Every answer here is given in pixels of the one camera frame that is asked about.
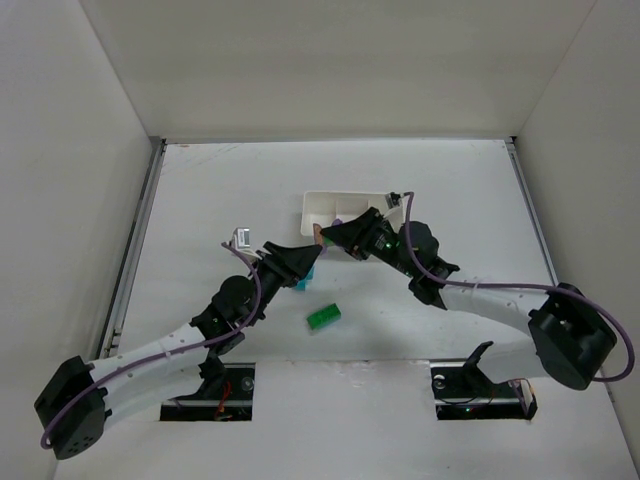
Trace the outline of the teal lego brick cluster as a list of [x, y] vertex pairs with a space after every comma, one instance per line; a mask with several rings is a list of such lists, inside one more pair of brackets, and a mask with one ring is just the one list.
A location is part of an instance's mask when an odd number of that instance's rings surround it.
[[300, 291], [300, 292], [306, 291], [314, 279], [314, 273], [315, 273], [315, 268], [312, 267], [307, 273], [307, 275], [296, 283], [293, 289], [295, 291]]

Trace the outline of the purple lego brick stack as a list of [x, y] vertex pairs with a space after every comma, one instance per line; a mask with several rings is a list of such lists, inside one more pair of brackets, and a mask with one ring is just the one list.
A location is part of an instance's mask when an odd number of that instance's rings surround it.
[[314, 242], [322, 247], [322, 254], [325, 254], [327, 250], [333, 245], [332, 241], [324, 237], [321, 233], [323, 226], [319, 223], [314, 223], [313, 227], [313, 238]]

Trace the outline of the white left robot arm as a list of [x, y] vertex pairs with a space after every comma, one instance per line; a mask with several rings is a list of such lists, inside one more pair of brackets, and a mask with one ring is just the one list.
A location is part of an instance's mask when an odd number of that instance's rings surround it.
[[40, 446], [58, 460], [95, 444], [116, 422], [148, 405], [218, 385], [221, 356], [264, 319], [282, 288], [303, 280], [321, 254], [318, 245], [264, 245], [249, 273], [227, 278], [205, 309], [166, 336], [135, 350], [86, 362], [62, 362], [34, 402], [43, 427]]

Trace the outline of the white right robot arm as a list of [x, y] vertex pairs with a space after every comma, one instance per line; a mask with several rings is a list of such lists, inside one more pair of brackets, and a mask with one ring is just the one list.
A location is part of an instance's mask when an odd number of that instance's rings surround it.
[[466, 359], [468, 371], [494, 384], [550, 377], [584, 390], [617, 343], [606, 321], [578, 300], [575, 287], [486, 289], [478, 278], [467, 277], [439, 256], [439, 243], [424, 223], [411, 221], [394, 229], [370, 208], [320, 233], [357, 260], [375, 257], [405, 274], [409, 290], [425, 305], [474, 314], [520, 331], [522, 339], [511, 343], [481, 341]]

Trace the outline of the white three-compartment tray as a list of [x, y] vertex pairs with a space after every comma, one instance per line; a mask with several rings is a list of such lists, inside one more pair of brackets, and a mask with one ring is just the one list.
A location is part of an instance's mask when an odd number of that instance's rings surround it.
[[[324, 227], [333, 226], [343, 222], [351, 221], [363, 214], [368, 209], [377, 209], [390, 223], [399, 237], [399, 258], [401, 247], [400, 230], [405, 220], [405, 205], [400, 208], [389, 210], [385, 201], [388, 193], [376, 192], [348, 192], [348, 191], [308, 191], [303, 196], [303, 208], [300, 232], [304, 237], [313, 239], [314, 223], [319, 223]], [[341, 250], [350, 256], [342, 248], [332, 245], [330, 250]]]

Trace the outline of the green lego brick block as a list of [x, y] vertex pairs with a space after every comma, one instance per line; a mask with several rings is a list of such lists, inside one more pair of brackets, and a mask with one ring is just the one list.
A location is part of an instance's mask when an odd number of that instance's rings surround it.
[[340, 308], [336, 303], [332, 303], [308, 315], [306, 322], [311, 332], [317, 332], [339, 321], [341, 317]]

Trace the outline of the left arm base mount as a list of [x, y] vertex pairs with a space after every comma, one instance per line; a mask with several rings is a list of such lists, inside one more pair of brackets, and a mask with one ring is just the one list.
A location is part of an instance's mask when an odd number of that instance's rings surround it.
[[161, 422], [248, 422], [253, 417], [255, 363], [223, 364], [218, 379], [204, 381], [190, 395], [162, 403]]

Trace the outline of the right aluminium frame rail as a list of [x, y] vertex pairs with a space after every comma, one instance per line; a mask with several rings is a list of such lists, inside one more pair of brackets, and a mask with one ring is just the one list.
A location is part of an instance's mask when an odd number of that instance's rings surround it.
[[550, 255], [550, 250], [548, 248], [546, 238], [544, 236], [544, 233], [541, 227], [541, 223], [539, 221], [539, 216], [536, 212], [533, 198], [531, 196], [527, 181], [525, 179], [524, 171], [518, 155], [516, 140], [517, 138], [514, 136], [507, 138], [505, 140], [505, 146], [506, 146], [507, 153], [509, 155], [516, 179], [518, 181], [521, 194], [524, 198], [530, 221], [534, 228], [534, 233], [537, 239], [539, 249], [544, 258], [547, 276], [549, 277], [549, 279], [552, 281], [554, 285], [557, 285], [559, 282], [558, 276], [556, 273], [555, 266], [553, 264], [553, 260]]

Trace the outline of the aluminium frame rail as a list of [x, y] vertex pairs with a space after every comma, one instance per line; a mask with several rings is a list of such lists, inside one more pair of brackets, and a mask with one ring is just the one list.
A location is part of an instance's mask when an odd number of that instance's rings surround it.
[[140, 255], [151, 216], [157, 186], [166, 151], [166, 140], [159, 136], [149, 138], [151, 156], [136, 205], [122, 261], [112, 292], [107, 315], [94, 349], [95, 358], [105, 358], [115, 351], [122, 335], [131, 299]]
[[533, 198], [531, 196], [527, 181], [525, 179], [524, 171], [518, 155], [516, 140], [517, 138], [514, 136], [507, 138], [505, 140], [505, 146], [506, 146], [507, 153], [509, 155], [516, 179], [518, 181], [521, 194], [524, 198], [530, 221], [534, 228], [534, 233], [537, 239], [539, 249], [544, 258], [547, 276], [549, 277], [549, 279], [552, 281], [554, 285], [557, 285], [559, 282], [558, 276], [556, 273], [555, 266], [553, 264], [553, 260], [550, 255], [550, 250], [548, 248], [546, 238], [544, 236], [544, 233], [541, 227], [541, 223], [539, 221], [539, 216], [536, 212]]

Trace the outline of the left aluminium frame rail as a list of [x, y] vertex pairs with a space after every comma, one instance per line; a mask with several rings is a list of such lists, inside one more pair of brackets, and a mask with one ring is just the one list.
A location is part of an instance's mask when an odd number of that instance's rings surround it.
[[105, 358], [115, 351], [122, 335], [131, 299], [140, 255], [151, 216], [157, 186], [166, 151], [166, 140], [159, 136], [149, 138], [151, 156], [136, 205], [122, 261], [112, 292], [107, 315], [94, 349], [95, 358]]

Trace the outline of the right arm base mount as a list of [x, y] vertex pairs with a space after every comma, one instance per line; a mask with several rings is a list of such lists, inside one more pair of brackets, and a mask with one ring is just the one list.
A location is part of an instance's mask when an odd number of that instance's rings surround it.
[[436, 417], [440, 421], [531, 421], [538, 402], [528, 379], [493, 383], [478, 367], [482, 355], [493, 345], [481, 343], [466, 359], [430, 363], [431, 389]]

